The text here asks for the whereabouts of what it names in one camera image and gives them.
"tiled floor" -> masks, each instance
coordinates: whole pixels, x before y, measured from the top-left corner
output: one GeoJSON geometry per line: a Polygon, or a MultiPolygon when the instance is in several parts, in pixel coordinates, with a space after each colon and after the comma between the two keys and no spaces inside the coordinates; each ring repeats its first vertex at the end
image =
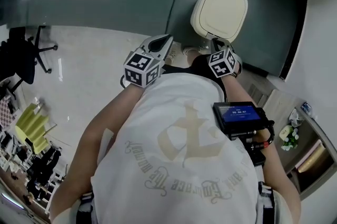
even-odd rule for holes
{"type": "MultiPolygon", "coordinates": [[[[35,97],[44,101],[51,121],[57,124],[46,138],[62,147],[64,162],[72,161],[91,119],[122,90],[124,60],[146,37],[87,27],[53,26],[41,31],[41,47],[50,46],[48,40],[58,45],[57,51],[47,51],[42,56],[46,67],[53,71],[45,74],[37,65],[34,83],[22,84],[20,101],[23,107],[35,97]]],[[[185,56],[178,54],[174,65],[187,67],[185,56]]]]}

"yellow object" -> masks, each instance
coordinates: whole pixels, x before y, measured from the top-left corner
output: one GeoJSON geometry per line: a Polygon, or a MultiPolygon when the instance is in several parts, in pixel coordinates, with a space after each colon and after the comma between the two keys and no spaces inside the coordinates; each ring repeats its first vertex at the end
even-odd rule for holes
{"type": "Polygon", "coordinates": [[[37,113],[34,113],[36,108],[36,104],[30,104],[24,110],[15,125],[15,130],[23,144],[25,144],[26,139],[33,143],[34,152],[38,154],[48,146],[48,141],[44,136],[55,126],[46,131],[44,125],[48,122],[49,118],[48,116],[41,115],[41,108],[37,113]]]}
{"type": "Polygon", "coordinates": [[[286,139],[286,137],[290,134],[291,131],[291,126],[290,125],[286,125],[281,131],[280,131],[280,138],[284,141],[286,139]]]}
{"type": "Polygon", "coordinates": [[[298,168],[299,172],[308,171],[318,160],[318,158],[324,153],[325,147],[320,144],[318,148],[310,155],[310,157],[298,168]]]}

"office chair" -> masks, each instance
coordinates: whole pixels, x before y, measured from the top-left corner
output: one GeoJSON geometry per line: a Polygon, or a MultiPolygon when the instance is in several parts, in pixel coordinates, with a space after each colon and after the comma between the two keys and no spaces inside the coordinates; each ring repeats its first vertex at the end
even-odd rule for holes
{"type": "Polygon", "coordinates": [[[45,28],[45,26],[38,27],[34,44],[32,43],[34,37],[30,37],[28,40],[25,39],[25,27],[11,28],[9,30],[9,39],[7,42],[3,41],[1,43],[0,58],[8,57],[6,60],[8,65],[5,68],[5,70],[7,70],[5,72],[1,72],[0,80],[13,76],[13,72],[21,78],[19,82],[14,85],[14,87],[8,87],[8,90],[13,94],[15,99],[16,96],[14,91],[23,81],[30,85],[33,83],[35,76],[35,65],[37,62],[41,65],[45,73],[50,74],[52,72],[52,69],[46,69],[39,54],[48,50],[57,50],[58,46],[54,45],[53,47],[48,48],[38,47],[41,28],[45,28]]]}

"white t-shirt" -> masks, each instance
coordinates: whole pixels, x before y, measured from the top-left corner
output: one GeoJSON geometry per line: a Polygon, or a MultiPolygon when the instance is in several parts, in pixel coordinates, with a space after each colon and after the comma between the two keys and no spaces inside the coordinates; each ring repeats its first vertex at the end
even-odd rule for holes
{"type": "Polygon", "coordinates": [[[217,127],[212,106],[223,100],[190,74],[147,88],[92,177],[98,223],[255,223],[256,172],[217,127]]]}

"digital display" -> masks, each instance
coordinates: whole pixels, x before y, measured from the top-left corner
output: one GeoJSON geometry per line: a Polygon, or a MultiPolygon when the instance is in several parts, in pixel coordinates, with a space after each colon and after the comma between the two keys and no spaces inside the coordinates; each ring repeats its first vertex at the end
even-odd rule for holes
{"type": "Polygon", "coordinates": [[[220,107],[222,118],[225,122],[246,121],[260,119],[251,105],[220,107]]]}

